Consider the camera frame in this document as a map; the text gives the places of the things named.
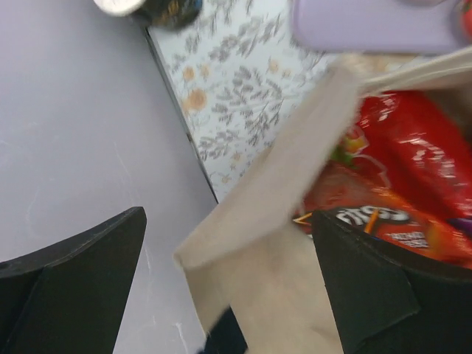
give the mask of lavender plastic tray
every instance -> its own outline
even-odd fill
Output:
[[[294,0],[292,26],[295,38],[316,50],[442,54],[468,45],[457,2]]]

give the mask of black object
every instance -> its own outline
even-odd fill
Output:
[[[146,0],[131,18],[143,27],[181,29],[198,17],[203,0]]]
[[[0,263],[0,353],[112,354],[145,228],[131,208]]]
[[[231,308],[227,308],[206,337],[199,354],[244,354],[248,349],[243,332]]]
[[[313,242],[346,354],[472,353],[472,271],[377,240],[324,212]]]

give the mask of white lid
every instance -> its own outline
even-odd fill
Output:
[[[138,10],[146,0],[94,0],[104,12],[112,16],[126,16]]]

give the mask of floral tablecloth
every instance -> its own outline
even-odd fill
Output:
[[[150,30],[219,201],[336,57],[296,43],[290,6],[288,0],[204,0],[199,19],[184,31]],[[351,60],[383,72],[414,58]]]

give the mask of white table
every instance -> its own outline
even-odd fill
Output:
[[[204,0],[180,33],[150,29],[159,58],[219,201],[316,85],[336,55],[291,37],[287,0]],[[414,57],[353,57],[385,71]]]

